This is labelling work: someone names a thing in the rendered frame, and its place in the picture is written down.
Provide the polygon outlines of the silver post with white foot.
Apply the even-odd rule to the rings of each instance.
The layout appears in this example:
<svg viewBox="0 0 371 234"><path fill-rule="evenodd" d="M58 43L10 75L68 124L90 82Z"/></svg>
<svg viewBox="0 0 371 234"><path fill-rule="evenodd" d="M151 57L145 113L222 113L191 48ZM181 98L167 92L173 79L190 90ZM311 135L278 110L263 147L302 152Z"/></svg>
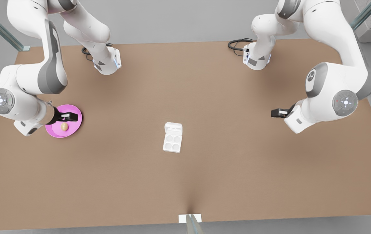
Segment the silver post with white foot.
<svg viewBox="0 0 371 234"><path fill-rule="evenodd" d="M185 223L187 234L205 234L200 223L202 222L201 214L179 214L179 223Z"/></svg>

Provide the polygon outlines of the pink round plate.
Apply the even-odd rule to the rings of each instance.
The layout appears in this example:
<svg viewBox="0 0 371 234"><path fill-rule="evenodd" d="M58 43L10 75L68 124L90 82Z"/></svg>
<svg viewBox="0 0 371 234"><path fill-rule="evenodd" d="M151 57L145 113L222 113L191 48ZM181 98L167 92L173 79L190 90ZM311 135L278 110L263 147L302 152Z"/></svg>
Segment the pink round plate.
<svg viewBox="0 0 371 234"><path fill-rule="evenodd" d="M49 135L55 137L55 138L64 138L72 135L75 133L82 123L82 113L79 108L77 108L74 105L60 105L57 107L59 112L67 113L72 112L78 115L78 120L76 122L66 122L68 125L68 129L66 131L63 131L61 129L61 125L65 122L56 122L51 125L46 125L46 132L49 133Z"/></svg>

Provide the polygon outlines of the white egg box lid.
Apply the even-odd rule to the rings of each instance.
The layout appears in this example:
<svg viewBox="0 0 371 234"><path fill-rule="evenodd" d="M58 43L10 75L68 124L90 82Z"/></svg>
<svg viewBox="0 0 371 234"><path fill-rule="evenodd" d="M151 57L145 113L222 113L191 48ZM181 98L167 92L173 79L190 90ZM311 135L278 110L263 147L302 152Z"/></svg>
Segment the white egg box lid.
<svg viewBox="0 0 371 234"><path fill-rule="evenodd" d="M167 122L164 125L166 134L170 135L183 135L183 126L179 123Z"/></svg>

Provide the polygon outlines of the white egg box base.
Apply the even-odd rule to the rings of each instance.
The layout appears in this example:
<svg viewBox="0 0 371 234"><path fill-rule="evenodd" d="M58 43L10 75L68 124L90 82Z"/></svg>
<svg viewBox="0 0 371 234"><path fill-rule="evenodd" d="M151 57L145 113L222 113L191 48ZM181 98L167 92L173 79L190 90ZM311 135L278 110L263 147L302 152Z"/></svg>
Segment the white egg box base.
<svg viewBox="0 0 371 234"><path fill-rule="evenodd" d="M181 135L166 134L164 138L163 151L180 153Z"/></svg>

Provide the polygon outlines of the silver frame post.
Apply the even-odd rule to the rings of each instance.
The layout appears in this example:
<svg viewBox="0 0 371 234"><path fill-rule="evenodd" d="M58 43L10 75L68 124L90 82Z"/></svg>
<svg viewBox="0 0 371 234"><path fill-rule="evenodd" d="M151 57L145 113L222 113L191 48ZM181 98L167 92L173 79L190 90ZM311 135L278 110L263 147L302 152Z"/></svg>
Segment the silver frame post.
<svg viewBox="0 0 371 234"><path fill-rule="evenodd" d="M359 12L359 14L356 16L356 18L352 21L350 26L352 27L352 30L355 31L360 25L362 25L363 22L366 21L366 19L371 15L371 0L367 4L367 6L364 7L364 9Z"/></svg>
<svg viewBox="0 0 371 234"><path fill-rule="evenodd" d="M11 46L18 52L29 51L30 46L24 46L15 36L13 36L1 23L0 23L0 36L5 39Z"/></svg>

